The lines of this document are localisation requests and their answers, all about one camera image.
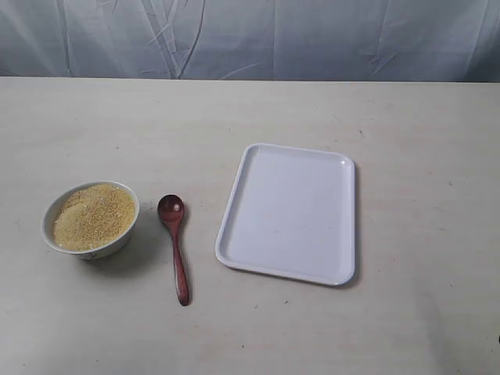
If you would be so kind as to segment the white rectangular plastic tray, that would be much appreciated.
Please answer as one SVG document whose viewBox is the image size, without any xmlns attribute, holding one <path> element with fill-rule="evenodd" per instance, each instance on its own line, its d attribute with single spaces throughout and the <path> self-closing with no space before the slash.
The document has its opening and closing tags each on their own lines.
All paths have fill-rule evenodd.
<svg viewBox="0 0 500 375">
<path fill-rule="evenodd" d="M 225 266 L 327 286 L 356 269 L 356 168 L 341 153 L 249 145 L 216 238 Z"/>
</svg>

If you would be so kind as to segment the white ceramic bowl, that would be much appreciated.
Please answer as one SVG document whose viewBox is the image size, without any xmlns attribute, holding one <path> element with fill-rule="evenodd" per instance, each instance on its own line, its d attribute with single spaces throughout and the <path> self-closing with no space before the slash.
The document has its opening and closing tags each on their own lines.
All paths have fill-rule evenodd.
<svg viewBox="0 0 500 375">
<path fill-rule="evenodd" d="M 134 221 L 131 224 L 131 226 L 126 230 L 126 232 L 124 232 L 116 240 L 114 240 L 114 241 L 112 241 L 112 242 L 108 243 L 107 245 L 104 245 L 100 248 L 96 248 L 93 250 L 86 250 L 86 251 L 82 251 L 82 252 L 66 250 L 65 248 L 57 245 L 55 243 L 55 241 L 53 240 L 52 228 L 53 228 L 53 224 L 55 222 L 55 217 L 57 216 L 59 209 L 62 207 L 62 204 L 65 202 L 66 199 L 68 199 L 68 197 L 70 195 L 72 195 L 72 193 L 79 191 L 80 189 L 89 188 L 90 186 L 93 186 L 95 184 L 113 184 L 113 185 L 116 185 L 116 186 L 122 188 L 126 192 L 128 192 L 130 194 L 130 196 L 132 197 L 132 199 L 134 200 L 134 204 L 135 204 L 136 213 L 135 213 Z M 74 255 L 79 259 L 85 259 L 85 260 L 100 259 L 100 258 L 104 258 L 108 255 L 111 255 L 115 252 L 118 252 L 130 240 L 131 235 L 132 235 L 132 231 L 134 229 L 134 225 L 138 220 L 139 212 L 140 212 L 140 203 L 139 203 L 138 197 L 126 185 L 120 184 L 120 183 L 115 182 L 115 181 L 105 181 L 105 180 L 104 181 L 89 182 L 89 183 L 85 183 L 85 184 L 82 184 L 80 186 L 73 187 L 73 188 L 69 189 L 67 192 L 60 195 L 46 209 L 45 214 L 43 216 L 43 219 L 41 221 L 41 233 L 42 233 L 42 237 L 44 238 L 45 242 L 51 248 L 55 249 L 58 252 L 61 252 L 64 254 L 69 254 L 69 255 Z"/>
</svg>

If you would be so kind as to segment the dark red wooden spoon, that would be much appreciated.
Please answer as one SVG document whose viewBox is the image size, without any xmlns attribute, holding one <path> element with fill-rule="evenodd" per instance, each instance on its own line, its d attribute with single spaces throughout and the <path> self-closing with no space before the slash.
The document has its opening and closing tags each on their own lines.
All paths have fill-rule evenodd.
<svg viewBox="0 0 500 375">
<path fill-rule="evenodd" d="M 184 218 L 184 211 L 184 203 L 177 195 L 165 195 L 157 205 L 159 219 L 172 238 L 177 298 L 182 306 L 187 306 L 190 302 L 190 291 L 179 247 L 180 228 Z"/>
</svg>

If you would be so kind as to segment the grey-blue backdrop cloth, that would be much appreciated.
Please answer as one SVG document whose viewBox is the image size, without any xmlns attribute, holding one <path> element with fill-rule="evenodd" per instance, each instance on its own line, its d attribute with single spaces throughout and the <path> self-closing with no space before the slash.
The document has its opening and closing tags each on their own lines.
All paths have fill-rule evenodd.
<svg viewBox="0 0 500 375">
<path fill-rule="evenodd" d="M 499 4 L 4 1 L 1 73 L 496 82 Z"/>
</svg>

